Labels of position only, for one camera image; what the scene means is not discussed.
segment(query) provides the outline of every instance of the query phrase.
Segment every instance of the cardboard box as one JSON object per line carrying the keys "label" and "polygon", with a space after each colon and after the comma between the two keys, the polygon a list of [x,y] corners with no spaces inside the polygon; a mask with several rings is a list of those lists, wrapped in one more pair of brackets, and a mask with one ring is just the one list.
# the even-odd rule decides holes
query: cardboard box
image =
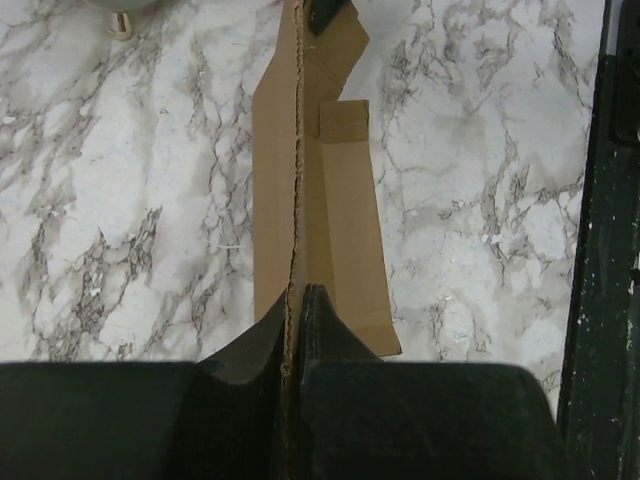
{"label": "cardboard box", "polygon": [[338,101],[369,38],[350,2],[316,37],[307,26],[310,3],[284,1],[276,50],[253,97],[255,318],[287,289],[285,376],[310,283],[327,287],[340,318],[376,354],[401,353],[391,322],[368,103]]}

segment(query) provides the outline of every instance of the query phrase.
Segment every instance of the gray marble vein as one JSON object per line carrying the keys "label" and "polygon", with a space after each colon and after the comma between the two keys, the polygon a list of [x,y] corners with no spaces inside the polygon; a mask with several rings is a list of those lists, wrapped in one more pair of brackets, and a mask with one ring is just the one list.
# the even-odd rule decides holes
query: gray marble vein
{"label": "gray marble vein", "polygon": [[[400,359],[557,401],[602,0],[360,0]],[[129,42],[0,0],[0,360],[198,359],[252,319],[251,94],[281,2],[163,1]]]}

